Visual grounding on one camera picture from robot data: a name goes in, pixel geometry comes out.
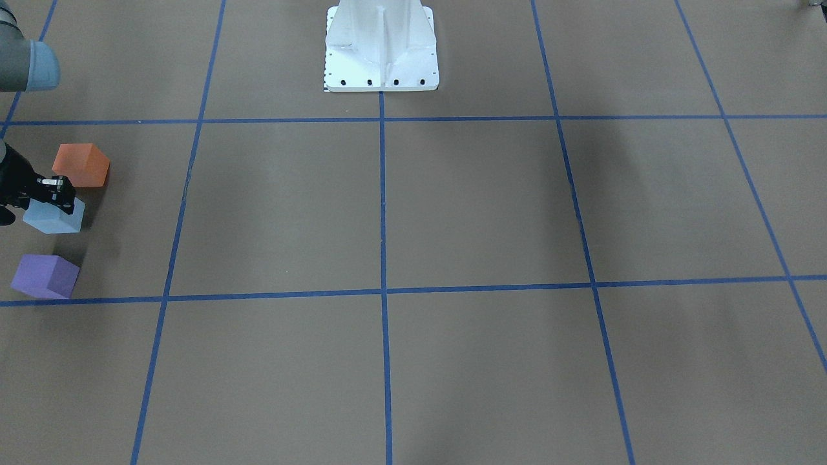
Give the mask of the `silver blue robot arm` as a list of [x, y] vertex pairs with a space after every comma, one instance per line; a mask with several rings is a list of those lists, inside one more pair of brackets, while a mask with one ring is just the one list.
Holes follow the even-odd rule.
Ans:
[[[1, 3], [1, 91], [35, 92], [60, 82], [59, 61], [43, 41], [27, 39], [11, 6]], [[76, 191], [67, 176], [45, 177], [11, 145], [1, 141], [1, 224], [12, 225], [12, 209], [27, 210], [36, 200], [73, 214]]]

